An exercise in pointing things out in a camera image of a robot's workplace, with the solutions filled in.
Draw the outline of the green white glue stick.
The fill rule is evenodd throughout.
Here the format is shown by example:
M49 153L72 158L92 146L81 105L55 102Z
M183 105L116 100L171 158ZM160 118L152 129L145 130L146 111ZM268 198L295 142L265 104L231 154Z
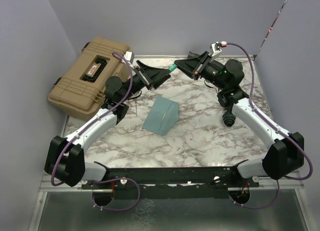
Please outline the green white glue stick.
M171 65L168 70L170 70L170 72L174 71L177 68L176 64Z

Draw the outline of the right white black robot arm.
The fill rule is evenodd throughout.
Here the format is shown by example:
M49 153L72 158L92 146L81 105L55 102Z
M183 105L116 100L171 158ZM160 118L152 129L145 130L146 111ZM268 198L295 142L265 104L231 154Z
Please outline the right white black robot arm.
M274 180L288 175L304 164L301 153L304 137L280 127L265 115L242 90L240 83L245 77L243 65L236 59L225 64L212 60L209 52L190 54L187 59L175 60L174 64L193 80L205 79L219 89L219 104L225 109L223 122L230 127L235 119L242 120L268 149L264 158L244 161L230 173L229 180L240 187L251 177L270 177Z

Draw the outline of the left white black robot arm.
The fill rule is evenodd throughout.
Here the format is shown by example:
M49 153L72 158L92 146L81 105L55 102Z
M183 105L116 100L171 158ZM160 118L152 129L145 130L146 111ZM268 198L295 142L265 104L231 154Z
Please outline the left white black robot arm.
M157 89L170 78L177 67L168 69L151 67L137 61L137 67L128 64L130 78L122 81L111 76L105 82L105 102L97 114L73 133L51 140L44 170L51 176L51 184L75 186L81 181L93 181L97 187L106 188L111 181L107 167L97 162L86 162L85 153L97 139L115 127L126 115L129 107L125 101L143 88Z

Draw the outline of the teal paper envelope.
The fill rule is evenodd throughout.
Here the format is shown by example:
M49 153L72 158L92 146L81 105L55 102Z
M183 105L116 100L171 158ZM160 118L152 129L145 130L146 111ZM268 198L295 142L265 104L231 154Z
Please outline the teal paper envelope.
M163 120L166 111L171 111L170 118ZM142 129L164 136L179 120L179 103L159 96L151 107Z

